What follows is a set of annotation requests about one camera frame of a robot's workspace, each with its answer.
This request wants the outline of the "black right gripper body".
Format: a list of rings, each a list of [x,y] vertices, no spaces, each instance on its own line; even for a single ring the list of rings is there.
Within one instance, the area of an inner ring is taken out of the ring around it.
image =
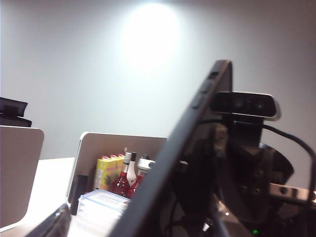
[[[266,220],[279,204],[271,192],[284,188],[293,174],[291,163],[268,146],[260,146],[262,129],[270,130],[299,144],[311,157],[309,189],[299,200],[291,196],[306,214],[314,208],[316,154],[301,139],[263,123],[231,121],[222,123],[222,198],[224,204],[242,220]]]

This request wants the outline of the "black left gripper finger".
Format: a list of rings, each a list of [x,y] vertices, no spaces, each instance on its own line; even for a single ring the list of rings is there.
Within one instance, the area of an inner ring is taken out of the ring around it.
[[[26,237],[66,237],[71,223],[71,213],[66,203],[59,206]]]

